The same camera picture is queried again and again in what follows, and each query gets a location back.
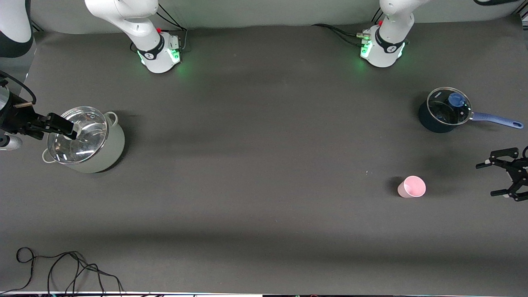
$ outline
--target table surface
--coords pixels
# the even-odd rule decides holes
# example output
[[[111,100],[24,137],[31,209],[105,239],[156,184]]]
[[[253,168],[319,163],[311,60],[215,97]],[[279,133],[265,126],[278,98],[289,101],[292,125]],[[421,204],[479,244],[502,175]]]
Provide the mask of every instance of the table surface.
[[[528,202],[490,197],[510,180],[475,164],[528,129],[417,119],[451,86],[528,123],[520,22],[417,24],[409,39],[378,69],[320,27],[193,30],[156,75],[124,34],[47,34],[26,80],[36,110],[115,111],[127,145],[97,174],[44,164],[28,137],[0,154],[0,288],[25,283],[15,252],[30,246],[78,250],[127,291],[526,295]],[[424,197],[397,196],[408,175]],[[51,263],[27,290],[45,290]],[[57,290],[74,269],[57,266]]]

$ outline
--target white pot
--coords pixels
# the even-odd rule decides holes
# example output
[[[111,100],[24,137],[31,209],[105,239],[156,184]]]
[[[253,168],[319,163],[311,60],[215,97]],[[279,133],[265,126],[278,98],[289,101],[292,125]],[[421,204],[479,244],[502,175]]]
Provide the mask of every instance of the white pot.
[[[64,115],[71,113],[72,110],[64,113],[63,117]],[[112,120],[110,118],[110,115],[113,115],[116,119]],[[114,164],[117,161],[117,159],[119,158],[119,156],[121,156],[121,153],[123,152],[123,148],[125,147],[125,135],[123,133],[121,126],[119,126],[118,124],[119,119],[114,112],[105,113],[104,119],[105,119],[104,124],[106,127],[105,138],[102,141],[100,141],[100,143],[98,143],[97,146],[94,147],[93,150],[87,151],[87,152],[76,152],[76,153],[73,153],[70,150],[69,152],[71,154],[77,154],[77,155],[79,153],[81,154],[89,153],[91,154],[89,157],[85,158],[84,160],[78,161],[78,162],[64,160],[58,155],[56,157],[52,157],[52,155],[50,154],[50,151],[54,151],[53,149],[53,139],[54,138],[51,138],[50,140],[50,137],[56,137],[56,135],[53,135],[53,136],[48,135],[48,148],[45,149],[44,152],[42,152],[42,160],[46,163],[57,162],[67,167],[70,167],[71,169],[74,169],[74,170],[77,170],[83,173],[95,173],[95,172],[103,171],[109,168],[110,166],[112,166],[112,164]]]

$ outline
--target cup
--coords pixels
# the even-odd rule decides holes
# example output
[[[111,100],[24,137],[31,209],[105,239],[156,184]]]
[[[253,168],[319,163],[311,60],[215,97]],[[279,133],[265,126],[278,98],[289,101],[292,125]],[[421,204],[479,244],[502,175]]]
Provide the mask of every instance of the cup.
[[[398,194],[404,198],[421,197],[426,192],[426,183],[414,175],[407,177],[398,186]]]

